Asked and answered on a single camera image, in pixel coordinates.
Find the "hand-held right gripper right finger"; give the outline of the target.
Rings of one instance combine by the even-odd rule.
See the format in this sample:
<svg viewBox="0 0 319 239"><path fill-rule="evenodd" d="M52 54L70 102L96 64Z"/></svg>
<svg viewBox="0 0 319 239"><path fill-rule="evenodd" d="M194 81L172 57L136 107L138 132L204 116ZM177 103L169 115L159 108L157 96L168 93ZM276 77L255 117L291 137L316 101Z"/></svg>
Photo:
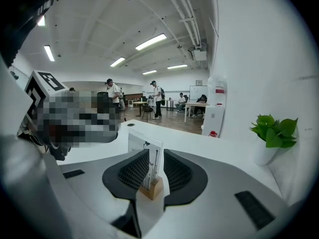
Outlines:
<svg viewBox="0 0 319 239"><path fill-rule="evenodd" d="M247 239L288 208L233 165L171 149L163 158L169 194L143 239Z"/></svg>

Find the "clear water bottle red label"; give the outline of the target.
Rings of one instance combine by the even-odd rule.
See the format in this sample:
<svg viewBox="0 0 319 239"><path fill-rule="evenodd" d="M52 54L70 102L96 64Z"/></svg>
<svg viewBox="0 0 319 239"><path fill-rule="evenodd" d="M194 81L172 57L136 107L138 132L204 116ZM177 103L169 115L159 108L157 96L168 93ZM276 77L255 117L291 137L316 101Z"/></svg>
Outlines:
<svg viewBox="0 0 319 239"><path fill-rule="evenodd" d="M226 100L227 83L221 76L211 76L207 82L207 103L211 106L224 106Z"/></svg>

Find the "green potted plant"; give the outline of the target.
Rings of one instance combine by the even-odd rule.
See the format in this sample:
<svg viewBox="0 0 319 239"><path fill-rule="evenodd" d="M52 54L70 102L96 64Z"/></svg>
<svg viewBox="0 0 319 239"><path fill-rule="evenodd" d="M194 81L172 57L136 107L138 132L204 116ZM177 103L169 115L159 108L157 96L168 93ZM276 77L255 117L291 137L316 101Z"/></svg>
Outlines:
<svg viewBox="0 0 319 239"><path fill-rule="evenodd" d="M291 148L297 143L294 136L298 119L275 120L269 115L258 115L250 131L258 141L254 162L259 166L267 165L281 148Z"/></svg>

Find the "white ceiling pipes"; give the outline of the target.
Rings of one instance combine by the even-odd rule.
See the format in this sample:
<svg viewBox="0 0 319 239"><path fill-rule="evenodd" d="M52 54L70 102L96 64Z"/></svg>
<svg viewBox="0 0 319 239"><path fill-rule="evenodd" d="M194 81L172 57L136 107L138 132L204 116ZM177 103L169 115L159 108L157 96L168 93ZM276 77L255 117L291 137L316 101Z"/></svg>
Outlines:
<svg viewBox="0 0 319 239"><path fill-rule="evenodd" d="M170 0L180 16L179 22L183 23L192 45L195 49L201 49L201 35L191 0Z"/></svg>

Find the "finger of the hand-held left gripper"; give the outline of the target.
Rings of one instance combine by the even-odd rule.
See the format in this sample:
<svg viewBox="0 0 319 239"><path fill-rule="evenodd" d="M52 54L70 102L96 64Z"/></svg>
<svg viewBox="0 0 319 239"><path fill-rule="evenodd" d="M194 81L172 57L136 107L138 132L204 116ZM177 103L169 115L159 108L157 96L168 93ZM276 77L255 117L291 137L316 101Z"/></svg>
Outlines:
<svg viewBox="0 0 319 239"><path fill-rule="evenodd" d="M117 139L119 128L89 128L79 130L80 143L109 143Z"/></svg>

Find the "black chair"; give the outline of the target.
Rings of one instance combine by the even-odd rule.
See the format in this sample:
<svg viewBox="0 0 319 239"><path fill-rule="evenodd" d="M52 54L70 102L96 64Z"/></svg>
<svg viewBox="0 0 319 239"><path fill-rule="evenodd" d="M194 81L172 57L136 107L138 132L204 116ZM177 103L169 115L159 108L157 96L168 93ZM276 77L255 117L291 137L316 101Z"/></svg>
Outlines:
<svg viewBox="0 0 319 239"><path fill-rule="evenodd" d="M142 105L142 111L143 111L142 119L146 117L147 121L148 121L148 117L152 117L152 114L155 114L154 109L147 105Z"/></svg>

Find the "white printed table card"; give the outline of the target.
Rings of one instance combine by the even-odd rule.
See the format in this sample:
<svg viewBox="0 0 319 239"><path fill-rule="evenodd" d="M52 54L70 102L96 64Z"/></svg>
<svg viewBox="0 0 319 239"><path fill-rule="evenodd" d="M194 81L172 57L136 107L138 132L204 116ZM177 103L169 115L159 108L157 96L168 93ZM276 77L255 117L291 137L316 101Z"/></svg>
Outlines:
<svg viewBox="0 0 319 239"><path fill-rule="evenodd" d="M162 147L162 141L129 129L128 150L147 149L149 151L149 171L142 183L142 187L148 191L151 188L151 183L158 177Z"/></svg>

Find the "yellow-top table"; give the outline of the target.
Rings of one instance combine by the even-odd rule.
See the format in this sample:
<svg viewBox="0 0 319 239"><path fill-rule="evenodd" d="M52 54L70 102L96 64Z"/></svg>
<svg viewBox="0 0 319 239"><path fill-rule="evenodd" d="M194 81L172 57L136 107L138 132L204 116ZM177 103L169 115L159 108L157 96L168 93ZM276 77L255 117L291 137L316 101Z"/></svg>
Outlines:
<svg viewBox="0 0 319 239"><path fill-rule="evenodd" d="M147 104L148 102L143 102L143 101L138 101L138 102L133 102L133 105L136 105L139 107L139 114L136 115L136 117L141 117L142 116L142 105Z"/></svg>

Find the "wooden-top table white legs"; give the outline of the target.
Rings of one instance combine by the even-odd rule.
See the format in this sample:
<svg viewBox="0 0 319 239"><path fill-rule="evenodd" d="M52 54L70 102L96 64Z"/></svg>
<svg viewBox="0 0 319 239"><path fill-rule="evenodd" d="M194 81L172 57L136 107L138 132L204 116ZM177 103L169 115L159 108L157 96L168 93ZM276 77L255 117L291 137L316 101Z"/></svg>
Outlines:
<svg viewBox="0 0 319 239"><path fill-rule="evenodd" d="M190 117L191 107L206 107L208 105L209 105L208 103L200 103L200 102L186 103L185 104L185 113L184 113L184 123L186 123L187 117Z"/></svg>

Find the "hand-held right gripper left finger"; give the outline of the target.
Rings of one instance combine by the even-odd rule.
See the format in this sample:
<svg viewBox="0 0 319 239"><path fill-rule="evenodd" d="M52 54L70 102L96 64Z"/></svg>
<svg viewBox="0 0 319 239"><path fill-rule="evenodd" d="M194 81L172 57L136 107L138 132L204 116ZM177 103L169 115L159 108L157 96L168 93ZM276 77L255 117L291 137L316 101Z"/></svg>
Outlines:
<svg viewBox="0 0 319 239"><path fill-rule="evenodd" d="M149 150L59 166L47 175L73 235L140 235L136 195L149 171Z"/></svg>

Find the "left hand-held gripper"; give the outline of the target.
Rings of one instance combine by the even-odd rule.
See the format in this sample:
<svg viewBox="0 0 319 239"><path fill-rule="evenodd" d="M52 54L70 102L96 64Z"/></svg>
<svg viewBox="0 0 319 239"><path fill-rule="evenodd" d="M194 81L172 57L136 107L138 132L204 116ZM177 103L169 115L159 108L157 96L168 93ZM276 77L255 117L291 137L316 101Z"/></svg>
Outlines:
<svg viewBox="0 0 319 239"><path fill-rule="evenodd" d="M24 89L32 99L17 136L64 161L72 146L74 93L51 73L33 71Z"/></svg>

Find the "whiteboard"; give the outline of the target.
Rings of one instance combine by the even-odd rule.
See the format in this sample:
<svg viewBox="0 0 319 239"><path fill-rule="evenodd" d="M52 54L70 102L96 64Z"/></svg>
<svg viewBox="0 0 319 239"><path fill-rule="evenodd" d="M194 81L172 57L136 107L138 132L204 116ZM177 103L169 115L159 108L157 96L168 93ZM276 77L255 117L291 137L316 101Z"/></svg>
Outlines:
<svg viewBox="0 0 319 239"><path fill-rule="evenodd" d="M208 97L208 87L207 86L190 86L189 87L189 99L191 101L198 100L202 95Z"/></svg>

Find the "white ceiling air unit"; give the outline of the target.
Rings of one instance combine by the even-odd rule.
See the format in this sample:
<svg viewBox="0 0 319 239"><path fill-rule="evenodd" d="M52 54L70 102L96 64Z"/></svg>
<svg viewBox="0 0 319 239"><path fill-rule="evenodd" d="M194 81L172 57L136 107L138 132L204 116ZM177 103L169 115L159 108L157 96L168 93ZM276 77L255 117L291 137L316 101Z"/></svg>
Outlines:
<svg viewBox="0 0 319 239"><path fill-rule="evenodd" d="M195 49L193 47L188 49L191 59L193 61L206 61L207 60L207 51L201 49Z"/></svg>

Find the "person's black clothing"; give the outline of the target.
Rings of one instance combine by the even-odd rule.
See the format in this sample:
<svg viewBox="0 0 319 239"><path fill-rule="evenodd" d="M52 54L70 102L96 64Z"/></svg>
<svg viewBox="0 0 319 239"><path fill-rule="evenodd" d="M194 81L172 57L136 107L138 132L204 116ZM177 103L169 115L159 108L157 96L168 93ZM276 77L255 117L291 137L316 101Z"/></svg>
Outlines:
<svg viewBox="0 0 319 239"><path fill-rule="evenodd" d="M7 67L53 3L54 0L0 0L0 55Z"/></svg>

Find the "wooden card holder base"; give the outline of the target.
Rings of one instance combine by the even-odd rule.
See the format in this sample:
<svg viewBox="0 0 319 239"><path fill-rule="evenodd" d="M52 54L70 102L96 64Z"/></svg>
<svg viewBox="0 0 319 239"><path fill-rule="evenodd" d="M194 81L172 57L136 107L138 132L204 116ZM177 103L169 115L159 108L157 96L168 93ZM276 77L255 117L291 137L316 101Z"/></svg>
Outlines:
<svg viewBox="0 0 319 239"><path fill-rule="evenodd" d="M150 184L150 189L147 190L144 187L140 186L139 191L145 195L150 200L154 200L162 191L163 191L163 180L159 176L157 179L154 179Z"/></svg>

